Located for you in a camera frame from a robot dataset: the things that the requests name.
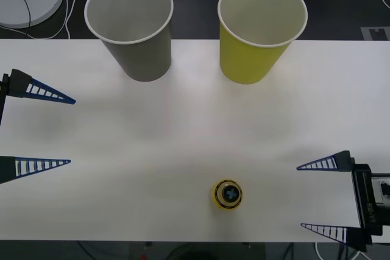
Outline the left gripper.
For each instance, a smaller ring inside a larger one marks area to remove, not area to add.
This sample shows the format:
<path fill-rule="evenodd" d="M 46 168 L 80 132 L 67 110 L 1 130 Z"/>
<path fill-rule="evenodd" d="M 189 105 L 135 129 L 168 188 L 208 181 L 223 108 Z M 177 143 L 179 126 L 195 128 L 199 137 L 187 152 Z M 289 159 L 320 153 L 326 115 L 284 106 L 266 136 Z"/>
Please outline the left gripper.
<path fill-rule="evenodd" d="M 18 69 L 12 69 L 10 79 L 3 74 L 0 91 L 0 123 L 7 94 L 13 97 L 46 100 L 63 104 L 76 101 Z M 71 163 L 71 160 L 1 156 L 1 184 L 26 176 L 39 174 Z"/>

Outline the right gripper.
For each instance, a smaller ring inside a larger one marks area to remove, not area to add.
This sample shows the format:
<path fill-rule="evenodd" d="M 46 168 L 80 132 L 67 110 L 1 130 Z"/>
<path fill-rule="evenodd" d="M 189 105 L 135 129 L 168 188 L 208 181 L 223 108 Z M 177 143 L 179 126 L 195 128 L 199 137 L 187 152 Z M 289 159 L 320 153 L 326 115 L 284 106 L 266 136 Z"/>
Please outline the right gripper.
<path fill-rule="evenodd" d="M 382 236 L 383 227 L 389 226 L 389 174 L 373 173 L 367 164 L 354 164 L 350 152 L 343 150 L 298 166 L 296 169 L 313 171 L 352 170 L 356 207 L 362 229 L 309 223 L 301 223 L 300 226 L 356 251 L 366 252 L 367 246 L 371 245 L 372 241 L 365 233 L 370 236 Z"/>

